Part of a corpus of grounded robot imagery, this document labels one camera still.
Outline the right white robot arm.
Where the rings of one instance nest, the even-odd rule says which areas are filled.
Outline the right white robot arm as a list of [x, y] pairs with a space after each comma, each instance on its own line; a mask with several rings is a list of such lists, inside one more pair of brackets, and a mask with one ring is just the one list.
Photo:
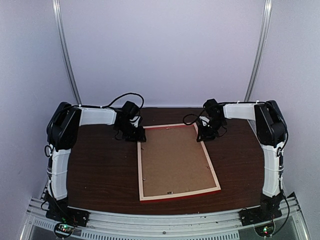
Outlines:
[[274, 198], [283, 189], [283, 151], [288, 139], [288, 129], [283, 115], [274, 100], [255, 102], [220, 102], [209, 99], [203, 104], [197, 121], [197, 141], [218, 138], [219, 129], [227, 120], [239, 119], [255, 122], [256, 137], [263, 150], [264, 183], [262, 194]]

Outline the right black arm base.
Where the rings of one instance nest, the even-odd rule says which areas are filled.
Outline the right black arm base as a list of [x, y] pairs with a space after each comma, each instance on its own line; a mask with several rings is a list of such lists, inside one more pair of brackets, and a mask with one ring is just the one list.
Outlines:
[[243, 208], [238, 212], [241, 224], [243, 226], [254, 225], [281, 217], [280, 203], [282, 200], [283, 196], [281, 194], [269, 197], [262, 193], [259, 206]]

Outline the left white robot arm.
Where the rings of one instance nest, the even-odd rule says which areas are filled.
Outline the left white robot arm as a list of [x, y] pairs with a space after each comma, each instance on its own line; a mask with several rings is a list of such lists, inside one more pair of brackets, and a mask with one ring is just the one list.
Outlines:
[[49, 195], [56, 201], [68, 197], [68, 161], [81, 126], [113, 126], [115, 131], [122, 133], [125, 141], [145, 142], [146, 134], [141, 121], [141, 108], [131, 101], [126, 101], [120, 108], [61, 102], [46, 128], [50, 147], [47, 168]]

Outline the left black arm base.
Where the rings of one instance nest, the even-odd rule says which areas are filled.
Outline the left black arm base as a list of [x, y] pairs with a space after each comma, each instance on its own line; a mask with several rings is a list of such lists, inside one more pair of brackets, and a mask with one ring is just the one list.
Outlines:
[[74, 227], [86, 227], [89, 220], [89, 212], [68, 207], [68, 199], [54, 200], [50, 195], [44, 200], [48, 203], [46, 218], [57, 222], [66, 223]]

